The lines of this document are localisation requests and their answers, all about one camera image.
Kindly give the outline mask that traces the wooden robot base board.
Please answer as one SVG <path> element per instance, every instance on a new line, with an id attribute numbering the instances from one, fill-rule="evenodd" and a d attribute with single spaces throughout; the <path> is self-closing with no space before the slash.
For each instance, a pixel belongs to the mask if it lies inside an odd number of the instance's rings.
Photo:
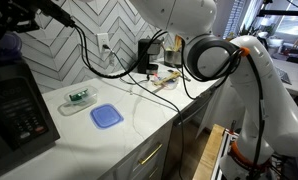
<path id="1" fill-rule="evenodd" d="M 217 124 L 213 126 L 194 173 L 193 180 L 211 180 L 222 142 L 223 131 L 224 127 Z"/>

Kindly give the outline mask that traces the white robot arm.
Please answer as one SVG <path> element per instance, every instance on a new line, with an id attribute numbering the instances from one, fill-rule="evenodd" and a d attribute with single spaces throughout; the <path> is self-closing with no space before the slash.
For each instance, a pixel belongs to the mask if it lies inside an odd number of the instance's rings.
<path id="1" fill-rule="evenodd" d="M 214 0 L 130 2 L 146 22 L 183 38 L 183 61 L 191 76 L 229 80 L 241 98 L 242 130 L 220 160 L 227 180 L 261 180 L 273 153 L 298 157 L 298 107 L 256 37 L 214 36 Z"/>

